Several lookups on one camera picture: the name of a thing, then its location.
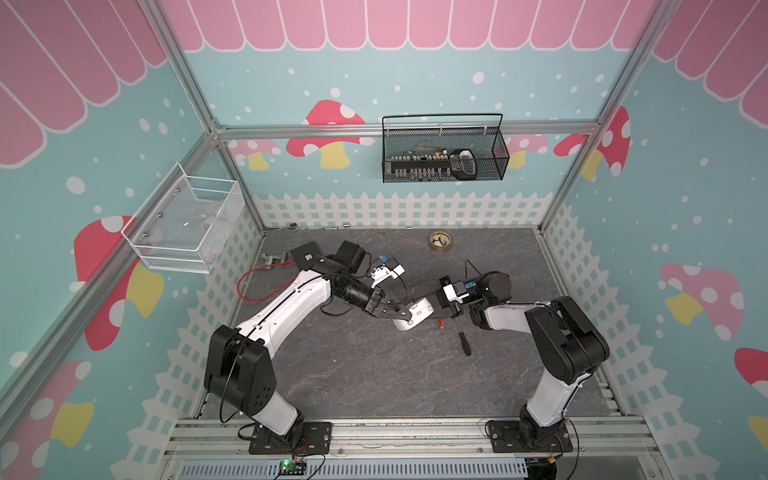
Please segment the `white alarm clock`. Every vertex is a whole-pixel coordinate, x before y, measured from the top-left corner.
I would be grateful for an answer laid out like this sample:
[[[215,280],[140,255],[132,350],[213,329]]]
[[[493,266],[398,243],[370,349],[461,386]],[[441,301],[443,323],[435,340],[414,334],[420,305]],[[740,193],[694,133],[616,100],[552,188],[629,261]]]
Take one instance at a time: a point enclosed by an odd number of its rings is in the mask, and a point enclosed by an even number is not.
[[[395,327],[399,331],[407,331],[415,328],[434,313],[432,303],[423,297],[410,304],[403,315],[393,320]]]

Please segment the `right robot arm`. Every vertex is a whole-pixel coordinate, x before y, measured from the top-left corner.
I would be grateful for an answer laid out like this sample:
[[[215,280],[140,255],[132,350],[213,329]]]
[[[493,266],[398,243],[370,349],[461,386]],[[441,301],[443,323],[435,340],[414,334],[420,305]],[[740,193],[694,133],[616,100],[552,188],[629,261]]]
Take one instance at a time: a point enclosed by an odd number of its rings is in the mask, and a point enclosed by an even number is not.
[[[521,436],[529,445],[564,426],[576,393],[610,357],[603,335],[572,297],[517,302],[510,277],[500,271],[459,282],[445,276],[437,298],[458,313],[467,308],[472,323],[481,329],[532,336],[544,371],[520,411]]]

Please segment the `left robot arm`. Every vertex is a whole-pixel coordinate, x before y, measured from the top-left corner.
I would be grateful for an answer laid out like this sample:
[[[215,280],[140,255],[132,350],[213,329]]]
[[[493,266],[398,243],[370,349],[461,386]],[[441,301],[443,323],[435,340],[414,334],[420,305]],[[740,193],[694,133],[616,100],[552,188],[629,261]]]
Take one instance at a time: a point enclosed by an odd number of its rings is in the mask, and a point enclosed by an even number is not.
[[[380,287],[387,277],[398,278],[400,265],[383,260],[372,284],[356,277],[366,251],[345,241],[333,255],[315,242],[290,251],[299,269],[296,278],[257,314],[236,327],[218,327],[209,342],[204,388],[254,419],[279,439],[295,443],[303,430],[300,411],[278,392],[272,358],[292,331],[314,310],[338,298],[364,313],[391,320],[409,330],[433,312],[426,300],[405,304]]]

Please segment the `tape roll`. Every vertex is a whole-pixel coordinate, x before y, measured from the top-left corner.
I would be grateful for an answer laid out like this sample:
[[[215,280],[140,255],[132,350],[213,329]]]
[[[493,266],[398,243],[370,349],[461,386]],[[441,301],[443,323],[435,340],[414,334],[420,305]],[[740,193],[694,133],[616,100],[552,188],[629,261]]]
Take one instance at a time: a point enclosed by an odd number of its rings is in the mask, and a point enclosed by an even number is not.
[[[447,232],[435,231],[429,235],[428,245],[433,251],[447,252],[453,246],[453,239]]]

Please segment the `black box device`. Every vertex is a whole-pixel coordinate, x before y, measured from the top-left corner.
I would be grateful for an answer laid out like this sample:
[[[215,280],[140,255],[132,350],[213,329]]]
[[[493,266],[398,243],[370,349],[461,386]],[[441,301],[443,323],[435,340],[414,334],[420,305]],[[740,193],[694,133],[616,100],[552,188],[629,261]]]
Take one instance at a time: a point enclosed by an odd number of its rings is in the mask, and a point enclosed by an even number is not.
[[[311,270],[318,273],[327,273],[326,257],[314,241],[290,250],[290,257],[300,271]]]

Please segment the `small circuit board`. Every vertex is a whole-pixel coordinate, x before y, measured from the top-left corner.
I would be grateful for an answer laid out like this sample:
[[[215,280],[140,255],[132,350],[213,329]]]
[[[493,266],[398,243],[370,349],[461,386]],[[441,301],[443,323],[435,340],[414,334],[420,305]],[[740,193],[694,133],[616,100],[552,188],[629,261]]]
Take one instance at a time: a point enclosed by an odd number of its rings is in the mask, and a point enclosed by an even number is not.
[[[303,460],[283,460],[280,462],[277,476],[303,476],[307,467],[307,462]]]

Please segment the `metal clip bracket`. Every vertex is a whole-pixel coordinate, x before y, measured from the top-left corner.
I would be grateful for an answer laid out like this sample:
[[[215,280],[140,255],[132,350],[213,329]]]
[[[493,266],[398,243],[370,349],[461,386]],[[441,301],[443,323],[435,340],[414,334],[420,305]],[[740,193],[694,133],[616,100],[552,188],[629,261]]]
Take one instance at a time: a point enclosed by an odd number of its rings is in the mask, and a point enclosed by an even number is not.
[[[286,251],[279,252],[277,254],[261,254],[263,260],[263,266],[266,269],[272,269],[274,266],[281,265],[288,260],[288,253]]]

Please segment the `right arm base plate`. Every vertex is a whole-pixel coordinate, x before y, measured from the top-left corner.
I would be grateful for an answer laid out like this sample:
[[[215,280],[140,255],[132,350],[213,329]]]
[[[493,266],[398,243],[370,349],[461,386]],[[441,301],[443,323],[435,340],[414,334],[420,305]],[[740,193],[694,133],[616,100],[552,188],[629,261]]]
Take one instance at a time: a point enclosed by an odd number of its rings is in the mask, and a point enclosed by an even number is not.
[[[485,433],[494,453],[541,453],[560,456],[574,447],[563,421],[539,427],[533,420],[489,420]]]

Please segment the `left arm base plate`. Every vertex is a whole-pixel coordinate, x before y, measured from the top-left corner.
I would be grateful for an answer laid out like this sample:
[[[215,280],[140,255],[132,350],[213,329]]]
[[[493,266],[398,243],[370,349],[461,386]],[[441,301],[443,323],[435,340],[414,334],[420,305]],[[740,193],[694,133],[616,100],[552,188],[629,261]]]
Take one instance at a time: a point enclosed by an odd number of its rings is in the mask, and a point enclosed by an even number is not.
[[[248,453],[251,455],[295,454],[299,456],[328,454],[332,438],[331,422],[300,422],[286,435],[277,435],[259,427],[251,437]]]

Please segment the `aluminium front rail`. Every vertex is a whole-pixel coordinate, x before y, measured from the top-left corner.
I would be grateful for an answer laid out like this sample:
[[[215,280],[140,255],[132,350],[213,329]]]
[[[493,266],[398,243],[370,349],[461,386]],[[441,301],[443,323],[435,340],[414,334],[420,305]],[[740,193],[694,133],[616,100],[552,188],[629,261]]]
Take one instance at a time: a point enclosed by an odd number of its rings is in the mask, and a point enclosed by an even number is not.
[[[244,422],[186,420],[160,457],[158,479],[669,479],[640,417],[576,417],[573,451],[494,453],[485,418],[333,419],[328,454],[251,455]],[[303,476],[278,477],[303,460]]]

